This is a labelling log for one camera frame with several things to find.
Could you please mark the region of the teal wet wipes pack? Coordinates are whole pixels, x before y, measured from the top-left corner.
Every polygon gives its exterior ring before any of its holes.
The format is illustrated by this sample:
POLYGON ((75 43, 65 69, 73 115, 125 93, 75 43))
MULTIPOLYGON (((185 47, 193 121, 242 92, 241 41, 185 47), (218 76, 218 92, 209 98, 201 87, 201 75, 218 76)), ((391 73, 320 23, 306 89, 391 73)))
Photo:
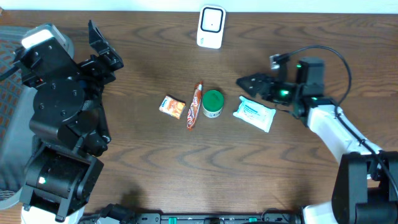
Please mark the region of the teal wet wipes pack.
POLYGON ((265 133, 270 131, 276 109, 268 108, 260 103, 249 100, 244 96, 240 96, 241 100, 238 109, 233 116, 239 118, 261 130, 265 133))

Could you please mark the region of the green lid white jar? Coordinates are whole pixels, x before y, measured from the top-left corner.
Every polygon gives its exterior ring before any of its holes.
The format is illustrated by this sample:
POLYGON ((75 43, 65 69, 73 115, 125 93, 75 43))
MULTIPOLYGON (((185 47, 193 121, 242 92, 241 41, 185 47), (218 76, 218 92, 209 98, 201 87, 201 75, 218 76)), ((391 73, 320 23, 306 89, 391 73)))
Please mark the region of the green lid white jar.
POLYGON ((202 99, 203 114, 208 118, 217 118, 224 106, 224 96, 218 90, 207 91, 202 99))

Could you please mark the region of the red orange candy bar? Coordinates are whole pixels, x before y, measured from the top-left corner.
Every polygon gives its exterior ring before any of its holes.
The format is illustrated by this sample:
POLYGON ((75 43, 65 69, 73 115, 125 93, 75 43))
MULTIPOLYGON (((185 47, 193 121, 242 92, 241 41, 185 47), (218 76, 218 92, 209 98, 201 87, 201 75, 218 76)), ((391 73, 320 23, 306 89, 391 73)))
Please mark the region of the red orange candy bar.
POLYGON ((202 91, 203 91, 203 82, 197 83, 195 85, 195 91, 193 94, 193 100, 189 107, 189 111, 187 114, 187 129, 192 130, 199 114, 200 105, 201 105, 201 98, 202 98, 202 91))

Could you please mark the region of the orange snack packet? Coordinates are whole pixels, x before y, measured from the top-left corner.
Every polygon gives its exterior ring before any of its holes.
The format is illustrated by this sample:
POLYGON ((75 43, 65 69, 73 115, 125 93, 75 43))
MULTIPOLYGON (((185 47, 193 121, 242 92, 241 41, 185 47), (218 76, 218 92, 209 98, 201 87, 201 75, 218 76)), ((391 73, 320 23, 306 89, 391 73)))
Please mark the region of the orange snack packet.
POLYGON ((180 119, 184 109, 185 109, 184 102, 178 101, 168 95, 165 96, 164 100, 161 102, 159 106, 159 111, 177 119, 180 119))

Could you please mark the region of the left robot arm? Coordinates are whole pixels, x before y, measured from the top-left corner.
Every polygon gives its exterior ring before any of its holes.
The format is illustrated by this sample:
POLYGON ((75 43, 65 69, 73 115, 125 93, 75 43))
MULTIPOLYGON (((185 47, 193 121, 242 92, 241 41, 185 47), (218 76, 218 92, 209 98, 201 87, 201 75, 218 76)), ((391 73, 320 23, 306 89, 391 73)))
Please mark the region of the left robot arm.
POLYGON ((77 223, 103 169, 111 136, 102 94, 123 60, 94 22, 93 54, 80 63, 52 24, 26 33, 14 66, 36 90, 29 127, 37 138, 21 188, 22 223, 77 223))

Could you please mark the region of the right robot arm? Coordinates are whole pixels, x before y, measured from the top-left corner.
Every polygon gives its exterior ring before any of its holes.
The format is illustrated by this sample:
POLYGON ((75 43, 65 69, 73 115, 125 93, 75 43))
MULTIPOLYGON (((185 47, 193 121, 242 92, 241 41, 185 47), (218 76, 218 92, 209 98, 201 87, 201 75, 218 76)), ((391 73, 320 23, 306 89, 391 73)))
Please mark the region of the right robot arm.
POLYGON ((324 92, 322 59, 298 61, 296 80, 287 82, 287 62, 270 57, 277 77, 255 73, 237 79, 248 95, 275 105, 292 106, 290 114, 314 132, 339 164, 329 202, 303 207, 289 223, 397 223, 397 153, 369 141, 324 92))

